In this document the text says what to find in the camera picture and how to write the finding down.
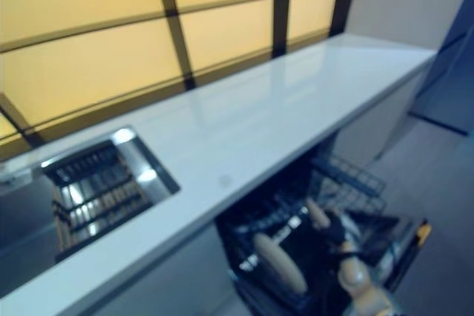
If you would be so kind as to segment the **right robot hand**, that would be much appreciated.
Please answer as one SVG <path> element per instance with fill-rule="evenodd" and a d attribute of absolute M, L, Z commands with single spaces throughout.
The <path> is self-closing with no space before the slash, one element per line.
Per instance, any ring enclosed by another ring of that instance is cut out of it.
<path fill-rule="evenodd" d="M 327 244 L 338 252 L 354 250 L 356 244 L 354 236 L 343 225 L 340 216 L 330 210 L 324 210 L 324 213 L 329 219 L 329 226 L 322 228 L 320 233 Z"/>

